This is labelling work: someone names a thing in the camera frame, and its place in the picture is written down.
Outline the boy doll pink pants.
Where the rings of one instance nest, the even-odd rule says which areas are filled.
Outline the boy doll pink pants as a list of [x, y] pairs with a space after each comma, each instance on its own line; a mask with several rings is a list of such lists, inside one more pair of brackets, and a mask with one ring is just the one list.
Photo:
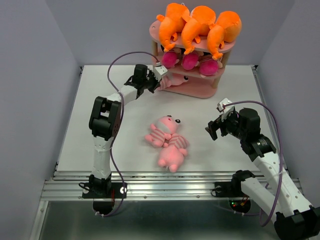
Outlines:
[[200, 63], [200, 58], [204, 55], [203, 51], [196, 51], [190, 52], [188, 54], [184, 54], [182, 57], [181, 66], [184, 70], [189, 71], [192, 70], [194, 67], [198, 66]]
[[167, 69], [175, 67], [175, 65], [180, 61], [181, 50], [179, 48], [174, 48], [165, 52], [161, 59], [161, 64]]
[[199, 62], [199, 73], [202, 78], [213, 76], [221, 69], [223, 64], [219, 60], [214, 60], [211, 55], [206, 55]]

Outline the orange shark plush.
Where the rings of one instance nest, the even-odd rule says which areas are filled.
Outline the orange shark plush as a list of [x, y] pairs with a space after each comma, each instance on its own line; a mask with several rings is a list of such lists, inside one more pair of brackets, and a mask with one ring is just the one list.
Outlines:
[[181, 32], [181, 42], [184, 47], [184, 55], [195, 50], [193, 40], [197, 44], [201, 42], [200, 35], [206, 36], [209, 33], [209, 26], [214, 25], [216, 13], [205, 5], [195, 7], [191, 13], [184, 13], [182, 16], [186, 22]]
[[158, 39], [165, 53], [175, 47], [176, 44], [171, 43], [171, 38], [174, 42], [178, 39], [178, 33], [182, 32], [186, 24], [183, 16], [189, 16], [189, 14], [190, 11], [185, 5], [173, 2], [167, 5], [165, 15], [156, 16], [156, 19], [160, 21]]

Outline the plain orange plush toy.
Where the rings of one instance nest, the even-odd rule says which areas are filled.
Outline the plain orange plush toy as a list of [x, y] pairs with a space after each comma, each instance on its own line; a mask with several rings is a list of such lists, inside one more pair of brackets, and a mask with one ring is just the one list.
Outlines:
[[232, 43], [237, 39], [242, 30], [242, 21], [236, 12], [223, 11], [209, 28], [207, 50], [212, 55], [213, 60], [218, 60], [223, 56], [219, 49], [225, 47], [225, 42]]

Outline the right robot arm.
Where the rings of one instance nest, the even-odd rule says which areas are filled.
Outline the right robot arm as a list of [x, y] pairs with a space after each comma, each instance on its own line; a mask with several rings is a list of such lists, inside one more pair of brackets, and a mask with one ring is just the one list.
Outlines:
[[213, 140], [232, 135], [239, 139], [243, 152], [261, 171], [268, 185], [275, 192], [269, 192], [256, 176], [248, 170], [237, 171], [231, 179], [229, 189], [233, 195], [245, 194], [268, 214], [281, 240], [306, 240], [320, 232], [320, 209], [314, 207], [296, 187], [283, 166], [279, 153], [270, 139], [261, 134], [261, 119], [251, 108], [236, 111], [227, 107], [205, 128]]

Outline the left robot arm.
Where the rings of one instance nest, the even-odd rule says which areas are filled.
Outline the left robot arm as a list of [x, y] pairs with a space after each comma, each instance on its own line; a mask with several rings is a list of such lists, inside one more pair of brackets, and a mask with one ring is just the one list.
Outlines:
[[87, 191], [83, 197], [104, 199], [111, 196], [111, 150], [120, 130], [124, 107], [138, 99], [145, 90], [154, 93], [167, 73], [167, 68], [159, 64], [152, 69], [137, 64], [133, 75], [121, 89], [108, 97], [95, 98], [88, 123], [94, 144], [93, 168], [88, 183], [83, 187], [83, 190]]

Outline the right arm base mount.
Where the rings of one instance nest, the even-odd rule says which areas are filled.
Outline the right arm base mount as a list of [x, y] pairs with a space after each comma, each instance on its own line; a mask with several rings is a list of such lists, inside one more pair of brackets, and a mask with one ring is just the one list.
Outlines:
[[238, 170], [230, 181], [217, 181], [210, 194], [216, 198], [229, 198], [229, 207], [225, 210], [237, 215], [246, 217], [256, 217], [258, 213], [249, 213], [251, 209], [251, 200], [248, 195], [242, 192], [241, 183], [246, 179], [255, 178], [256, 176], [249, 170]]

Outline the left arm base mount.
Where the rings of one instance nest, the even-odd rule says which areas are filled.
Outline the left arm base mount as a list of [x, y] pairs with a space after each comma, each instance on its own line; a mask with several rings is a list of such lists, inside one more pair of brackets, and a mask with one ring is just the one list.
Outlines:
[[94, 190], [88, 182], [80, 182], [82, 198], [92, 200], [92, 209], [96, 216], [102, 218], [115, 216], [124, 200], [127, 198], [128, 184], [126, 182], [112, 182], [105, 189]]

